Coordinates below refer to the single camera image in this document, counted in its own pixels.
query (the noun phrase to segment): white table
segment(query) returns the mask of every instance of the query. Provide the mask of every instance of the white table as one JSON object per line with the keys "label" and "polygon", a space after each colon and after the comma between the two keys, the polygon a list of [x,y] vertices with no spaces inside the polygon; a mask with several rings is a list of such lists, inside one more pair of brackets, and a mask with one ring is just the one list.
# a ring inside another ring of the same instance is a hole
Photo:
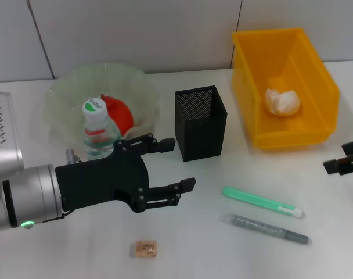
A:
{"label": "white table", "polygon": [[[194,191],[179,206],[132,213],[119,201],[76,210],[64,220],[0,232],[0,278],[353,278],[353,173],[328,176],[322,162],[353,140],[353,62],[327,63],[341,91],[337,131],[324,144],[281,153],[251,147],[231,86],[232,70],[152,74],[160,91],[156,138],[174,136],[174,92],[216,85],[228,111],[222,155],[184,163],[173,152],[145,155],[150,185],[188,177]],[[65,144],[39,121],[53,81],[0,83],[12,93],[26,167],[65,164]],[[221,195],[223,187],[302,208],[295,219]],[[221,223],[223,213],[308,235],[301,245]],[[129,256],[154,239],[156,259]]]}

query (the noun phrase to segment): silver cylinder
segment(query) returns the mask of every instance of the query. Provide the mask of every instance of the silver cylinder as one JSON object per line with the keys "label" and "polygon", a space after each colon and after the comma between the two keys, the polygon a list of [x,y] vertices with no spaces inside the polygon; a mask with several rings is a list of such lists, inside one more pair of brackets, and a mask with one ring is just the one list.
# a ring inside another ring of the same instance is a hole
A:
{"label": "silver cylinder", "polygon": [[0,230],[60,216],[60,191],[52,165],[24,169],[0,183]]}

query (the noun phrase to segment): yellow plastic bin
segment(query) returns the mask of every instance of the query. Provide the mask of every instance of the yellow plastic bin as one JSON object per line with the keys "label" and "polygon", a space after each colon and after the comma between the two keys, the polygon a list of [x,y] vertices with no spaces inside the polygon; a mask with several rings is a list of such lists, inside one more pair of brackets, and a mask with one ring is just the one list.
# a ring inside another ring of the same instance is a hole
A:
{"label": "yellow plastic bin", "polygon": [[[335,130],[339,90],[302,28],[233,33],[233,88],[254,146],[318,144]],[[276,116],[265,91],[294,90],[301,99],[292,116]]]}

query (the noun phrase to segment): mint green highlighter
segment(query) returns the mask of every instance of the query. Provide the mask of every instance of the mint green highlighter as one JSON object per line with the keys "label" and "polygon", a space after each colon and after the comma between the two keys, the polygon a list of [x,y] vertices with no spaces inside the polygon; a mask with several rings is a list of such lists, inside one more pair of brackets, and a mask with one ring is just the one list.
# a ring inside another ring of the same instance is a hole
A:
{"label": "mint green highlighter", "polygon": [[262,198],[261,196],[255,196],[244,191],[240,191],[231,187],[226,187],[223,189],[223,195],[228,198],[237,199],[238,201],[251,203],[252,205],[258,205],[263,208],[268,208],[273,211],[277,211],[282,214],[293,216],[295,218],[300,218],[303,211],[296,208],[293,205],[287,205],[285,203],[276,202],[271,199]]}

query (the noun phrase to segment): white tissue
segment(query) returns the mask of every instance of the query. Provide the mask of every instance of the white tissue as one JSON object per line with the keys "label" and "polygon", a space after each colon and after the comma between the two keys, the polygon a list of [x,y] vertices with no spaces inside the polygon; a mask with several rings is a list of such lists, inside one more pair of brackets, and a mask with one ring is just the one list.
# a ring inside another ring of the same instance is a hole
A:
{"label": "white tissue", "polygon": [[265,91],[265,104],[275,115],[290,116],[299,110],[300,98],[293,90],[280,94],[277,90],[268,88]]}

